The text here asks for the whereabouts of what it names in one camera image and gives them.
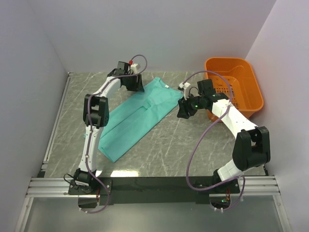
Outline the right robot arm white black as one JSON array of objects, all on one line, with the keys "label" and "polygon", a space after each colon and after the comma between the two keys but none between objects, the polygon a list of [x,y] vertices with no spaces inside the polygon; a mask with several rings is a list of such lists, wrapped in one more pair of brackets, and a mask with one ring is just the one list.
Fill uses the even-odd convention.
[{"label": "right robot arm white black", "polygon": [[264,165],[270,161],[269,131],[264,126],[257,126],[248,120],[233,104],[231,99],[222,92],[217,93],[212,81],[206,79],[197,83],[198,95],[194,96],[189,90],[190,84],[179,84],[183,97],[178,100],[178,118],[188,119],[198,110],[207,109],[217,117],[215,121],[223,122],[235,137],[232,159],[214,171],[212,185],[198,188],[190,183],[189,188],[196,191],[213,189],[218,193],[229,187],[229,182],[240,177],[247,170]]}]

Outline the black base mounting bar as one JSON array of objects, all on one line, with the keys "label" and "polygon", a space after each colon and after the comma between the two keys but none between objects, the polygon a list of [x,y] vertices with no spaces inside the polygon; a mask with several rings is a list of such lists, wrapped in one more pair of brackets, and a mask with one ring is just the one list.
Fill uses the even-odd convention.
[{"label": "black base mounting bar", "polygon": [[189,188],[184,176],[178,177],[100,177],[108,190],[96,183],[92,188],[82,190],[81,185],[71,182],[68,194],[72,196],[99,196],[99,204],[104,205],[109,193],[109,205],[126,203],[196,203],[209,204],[208,191]]}]

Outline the orange plastic basket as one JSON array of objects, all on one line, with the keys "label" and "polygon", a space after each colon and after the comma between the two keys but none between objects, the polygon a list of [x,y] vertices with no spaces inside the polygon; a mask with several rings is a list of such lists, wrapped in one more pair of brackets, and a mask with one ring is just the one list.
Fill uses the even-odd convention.
[{"label": "orange plastic basket", "polygon": [[241,58],[209,58],[205,70],[224,77],[231,86],[232,104],[249,119],[264,106],[255,74],[249,62]]}]

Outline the teal t shirt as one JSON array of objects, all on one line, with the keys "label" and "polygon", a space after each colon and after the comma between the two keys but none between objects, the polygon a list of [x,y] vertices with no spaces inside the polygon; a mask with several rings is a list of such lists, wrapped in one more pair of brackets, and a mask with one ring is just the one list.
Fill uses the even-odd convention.
[{"label": "teal t shirt", "polygon": [[112,112],[100,135],[98,151],[116,162],[177,105],[183,96],[156,77]]}]

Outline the aluminium frame rail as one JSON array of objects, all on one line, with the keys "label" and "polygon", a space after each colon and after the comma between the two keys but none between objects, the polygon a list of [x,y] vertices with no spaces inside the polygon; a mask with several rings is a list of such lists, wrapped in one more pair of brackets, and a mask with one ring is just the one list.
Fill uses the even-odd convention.
[{"label": "aluminium frame rail", "polygon": [[[65,178],[33,178],[28,187],[28,197],[86,197],[97,195],[102,200],[119,198],[121,203],[125,197],[130,202],[145,200],[159,201],[168,197],[176,202],[191,200],[200,194],[225,194],[229,189],[232,194],[248,194],[250,189],[262,187],[271,195],[278,193],[274,183],[268,183],[267,177],[245,176],[244,173],[254,167],[270,161],[270,133],[264,126],[257,126],[249,121],[232,103],[236,90],[229,87],[226,92],[216,92],[210,79],[198,82],[201,91],[199,96],[183,98],[186,86],[180,90],[173,89],[160,78],[141,86],[142,75],[124,75],[108,77],[107,81],[93,94],[85,99],[83,121],[85,126],[84,149],[81,162],[75,173]],[[133,98],[142,97],[141,106],[129,107],[120,115],[129,116],[128,126],[134,133],[148,129],[144,122],[148,118],[157,118],[158,110],[163,108],[170,112],[167,103],[179,108],[178,117],[188,119],[199,109],[210,110],[231,131],[235,137],[232,159],[223,167],[214,171],[212,176],[163,176],[163,177],[98,177],[97,154],[102,134],[107,136],[107,143],[122,150],[135,144],[134,138],[120,131],[112,138],[112,130],[116,128],[114,113],[109,112],[109,101],[112,94],[120,87],[133,87]]]}]

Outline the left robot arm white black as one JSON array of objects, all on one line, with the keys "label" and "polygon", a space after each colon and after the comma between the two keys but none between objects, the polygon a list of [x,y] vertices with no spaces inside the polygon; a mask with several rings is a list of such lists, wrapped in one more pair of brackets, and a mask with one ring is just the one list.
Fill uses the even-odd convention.
[{"label": "left robot arm white black", "polygon": [[144,92],[140,64],[132,60],[118,65],[107,76],[104,84],[84,98],[83,121],[85,123],[85,144],[78,169],[73,175],[71,187],[91,194],[98,189],[94,176],[97,165],[97,149],[103,128],[109,122],[109,98],[122,86],[128,91]]}]

